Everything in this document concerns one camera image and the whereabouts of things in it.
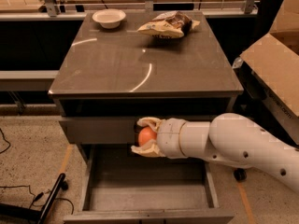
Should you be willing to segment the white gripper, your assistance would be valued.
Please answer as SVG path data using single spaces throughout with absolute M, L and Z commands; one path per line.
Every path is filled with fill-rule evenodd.
M 186 123 L 184 119 L 158 119 L 144 117 L 137 121 L 139 127 L 150 127 L 157 133 L 156 141 L 150 139 L 141 147 L 131 146 L 133 153 L 146 158 L 182 159 L 184 154 L 179 144 L 181 128 Z

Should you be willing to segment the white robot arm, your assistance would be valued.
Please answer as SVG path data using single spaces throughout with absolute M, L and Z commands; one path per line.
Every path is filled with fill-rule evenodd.
M 299 192 L 299 150 L 254 121 L 225 113 L 212 121 L 157 119 L 137 122 L 140 133 L 131 150 L 147 158 L 197 158 L 234 168 L 259 169 Z

